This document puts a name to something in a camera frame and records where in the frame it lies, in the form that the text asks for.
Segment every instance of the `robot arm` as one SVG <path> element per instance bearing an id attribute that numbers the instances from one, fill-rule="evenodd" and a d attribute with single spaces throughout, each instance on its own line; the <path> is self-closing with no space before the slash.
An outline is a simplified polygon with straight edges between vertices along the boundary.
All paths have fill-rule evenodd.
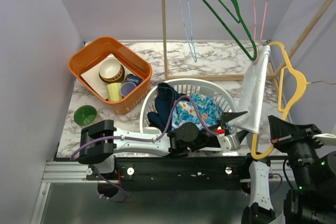
<path id="1" fill-rule="evenodd" d="M 242 223 L 336 223 L 336 152 L 331 152 L 323 158 L 319 158 L 316 153 L 316 149 L 323 144 L 335 146 L 336 137 L 322 134 L 314 124 L 295 125 L 275 116 L 269 116 L 269 123 L 271 141 L 277 150 L 288 154 L 298 189 L 292 187 L 288 191 L 284 200 L 284 211 L 278 218 L 273 221 L 260 221 L 250 212 L 259 211 L 257 216 L 260 216 L 259 213 L 269 211 L 271 205 L 261 202 L 255 195 L 255 193 L 257 196 L 261 195 L 259 192 L 261 185 L 264 186 L 264 194 L 267 194 L 269 189 L 265 185 L 266 181 L 262 180 L 263 175 L 260 175 L 260 181 L 254 179 L 260 172 L 258 166 L 264 167 L 264 165 L 253 162 L 250 166 L 250 175 L 256 189 L 251 191 L 250 207 L 253 202 L 252 206 L 257 204 L 258 208 L 254 207 L 252 210 L 249 208 L 249 212 L 245 209 L 245 219 L 243 215 Z"/>
<path id="2" fill-rule="evenodd" d="M 81 164 L 100 164 L 110 155 L 122 152 L 183 157 L 187 156 L 189 151 L 205 148 L 209 151 L 213 151 L 213 148 L 223 152 L 233 151 L 240 147 L 248 132 L 230 134 L 226 122 L 242 114 L 245 112 L 223 113 L 218 123 L 209 127 L 210 132 L 199 130 L 194 123 L 185 123 L 160 138 L 159 134 L 129 132 L 115 128 L 112 120 L 104 120 L 81 131 L 78 161 Z"/>

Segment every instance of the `yellow hanger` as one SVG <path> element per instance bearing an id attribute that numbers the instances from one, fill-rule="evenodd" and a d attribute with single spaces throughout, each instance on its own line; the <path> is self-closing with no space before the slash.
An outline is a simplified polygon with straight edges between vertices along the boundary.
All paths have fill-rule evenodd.
<path id="1" fill-rule="evenodd" d="M 271 42 L 269 44 L 270 46 L 277 45 L 281 48 L 281 52 L 283 55 L 283 58 L 285 59 L 286 66 L 282 68 L 281 74 L 280 74 L 280 84 L 279 84 L 279 97 L 278 97 L 278 111 L 282 112 L 282 120 L 285 120 L 288 116 L 290 108 L 301 99 L 304 92 L 306 91 L 307 85 L 309 85 L 311 82 L 307 82 L 306 77 L 303 73 L 300 71 L 294 69 L 292 67 L 292 64 L 290 63 L 289 57 L 287 55 L 287 52 L 285 50 L 285 46 L 281 42 Z M 282 87 L 283 87 L 283 75 L 285 69 L 288 69 L 288 71 L 295 77 L 297 82 L 296 91 L 293 95 L 293 97 L 288 101 L 285 108 L 281 108 L 281 101 L 282 101 Z M 257 142 L 258 142 L 258 134 L 253 134 L 253 140 L 252 140 L 252 148 L 251 148 L 251 155 L 254 159 L 263 159 L 267 157 L 271 152 L 274 150 L 274 146 L 271 144 L 271 146 L 261 154 L 257 154 Z"/>

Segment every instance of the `purple wall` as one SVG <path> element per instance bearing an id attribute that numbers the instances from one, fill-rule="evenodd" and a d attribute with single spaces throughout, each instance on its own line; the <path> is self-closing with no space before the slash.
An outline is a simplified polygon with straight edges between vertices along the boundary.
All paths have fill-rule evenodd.
<path id="1" fill-rule="evenodd" d="M 281 41 L 289 52 L 299 35 L 324 0 L 293 0 L 272 41 Z M 301 71 L 307 81 L 328 80 L 336 82 L 336 1 L 322 16 L 299 50 L 291 59 L 295 69 Z M 274 46 L 271 57 L 277 67 L 282 62 L 282 54 Z M 295 79 L 287 74 L 283 86 L 286 99 L 290 99 L 296 89 Z M 323 132 L 330 133 L 336 124 L 336 86 L 323 83 L 311 84 L 303 98 L 291 109 L 294 123 L 314 123 Z M 330 148 L 320 150 L 320 154 Z"/>
<path id="2" fill-rule="evenodd" d="M 162 39 L 161 0 L 62 0 L 79 35 L 91 41 L 110 35 L 117 39 Z M 238 0 L 240 12 L 253 33 L 253 0 Z M 256 0 L 258 33 L 260 33 L 265 0 Z M 270 39 L 286 13 L 292 0 L 270 0 L 264 30 L 264 39 Z M 209 0 L 232 28 L 239 39 L 247 39 L 240 24 L 218 4 Z M 190 0 L 194 39 L 232 40 L 202 0 Z M 188 23 L 187 9 L 184 10 Z M 166 0 L 168 39 L 185 39 L 179 0 Z"/>
<path id="3" fill-rule="evenodd" d="M 61 0 L 0 0 L 0 216 L 28 224 L 70 102 L 83 45 Z"/>

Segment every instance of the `green hanger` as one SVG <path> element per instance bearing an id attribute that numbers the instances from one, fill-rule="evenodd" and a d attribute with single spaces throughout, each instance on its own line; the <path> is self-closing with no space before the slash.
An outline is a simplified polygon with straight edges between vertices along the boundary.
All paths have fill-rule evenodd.
<path id="1" fill-rule="evenodd" d="M 247 29 L 241 15 L 240 15 L 240 11 L 239 11 L 239 5 L 238 5 L 238 1 L 237 0 L 231 0 L 235 10 L 236 10 L 236 13 L 237 13 L 237 16 L 238 16 L 238 19 L 235 17 L 235 15 L 233 15 L 233 13 L 227 8 L 227 6 L 221 1 L 221 0 L 218 0 L 221 5 L 227 10 L 227 12 L 231 15 L 231 17 L 239 24 L 241 23 L 249 40 L 251 41 L 252 45 L 253 45 L 253 51 L 254 51 L 254 54 L 253 54 L 253 57 L 248 53 L 248 51 L 245 49 L 245 47 L 240 43 L 240 41 L 237 39 L 237 37 L 233 34 L 233 32 L 230 30 L 230 28 L 228 28 L 228 26 L 224 23 L 224 21 L 221 19 L 221 17 L 215 12 L 215 10 L 212 8 L 212 6 L 206 1 L 206 0 L 202 0 L 204 2 L 204 4 L 206 4 L 206 6 L 212 11 L 212 13 L 217 17 L 217 19 L 219 20 L 220 23 L 222 23 L 222 25 L 225 27 L 225 29 L 229 32 L 229 34 L 233 37 L 233 39 L 238 43 L 238 45 L 240 46 L 240 48 L 244 51 L 244 53 L 247 55 L 247 57 L 251 60 L 251 61 L 255 61 L 257 59 L 257 55 L 258 55 L 258 51 L 257 51 L 257 47 L 256 47 L 256 44 L 255 42 L 253 41 L 252 39 L 252 36 L 249 32 L 249 30 Z"/>

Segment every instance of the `blue hanger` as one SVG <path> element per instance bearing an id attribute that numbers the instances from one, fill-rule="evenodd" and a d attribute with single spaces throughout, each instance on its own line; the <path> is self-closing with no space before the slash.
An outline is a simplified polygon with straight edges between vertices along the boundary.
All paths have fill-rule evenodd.
<path id="1" fill-rule="evenodd" d="M 193 56 L 193 59 L 195 62 L 197 62 L 197 55 L 196 55 L 196 48 L 195 45 L 193 43 L 193 24 L 191 22 L 191 13 L 190 13 L 190 4 L 189 4 L 189 0 L 187 0 L 188 2 L 188 10 L 189 10 L 189 21 L 190 21 L 190 34 L 191 34 L 191 38 L 189 41 L 189 37 L 188 37 L 188 33 L 187 33 L 187 29 L 185 27 L 185 22 L 184 22 L 184 15 L 183 15 L 183 9 L 182 9 L 182 3 L 180 0 L 180 6 L 181 6 L 181 13 L 182 13 L 182 22 L 183 22 L 183 27 L 184 27 L 184 31 L 185 31 L 185 36 L 187 37 L 187 41 L 188 41 L 188 45 L 189 45 L 189 49 L 190 49 L 190 53 Z"/>

